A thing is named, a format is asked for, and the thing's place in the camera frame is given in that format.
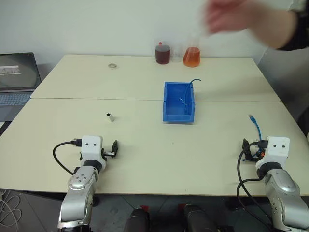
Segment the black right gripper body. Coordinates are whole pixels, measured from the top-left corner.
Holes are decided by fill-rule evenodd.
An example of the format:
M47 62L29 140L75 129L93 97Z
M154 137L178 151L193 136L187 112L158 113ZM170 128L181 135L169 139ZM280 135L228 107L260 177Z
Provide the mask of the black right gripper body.
M265 149L264 148L258 148L256 153L252 156L253 160L260 160L265 155Z

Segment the person's bare hand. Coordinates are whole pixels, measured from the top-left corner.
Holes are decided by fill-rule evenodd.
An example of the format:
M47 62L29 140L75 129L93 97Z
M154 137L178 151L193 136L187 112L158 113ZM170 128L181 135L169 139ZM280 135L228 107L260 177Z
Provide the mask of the person's bare hand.
M255 21L256 7L252 0L209 0L204 22L210 33L245 30Z

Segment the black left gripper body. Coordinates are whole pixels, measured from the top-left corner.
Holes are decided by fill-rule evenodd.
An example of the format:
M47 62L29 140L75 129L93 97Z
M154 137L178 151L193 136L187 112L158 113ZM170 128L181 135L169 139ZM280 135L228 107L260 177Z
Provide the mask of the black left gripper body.
M104 148L101 150L101 156L103 159L106 159L107 157L115 158L115 152L114 151L105 151Z

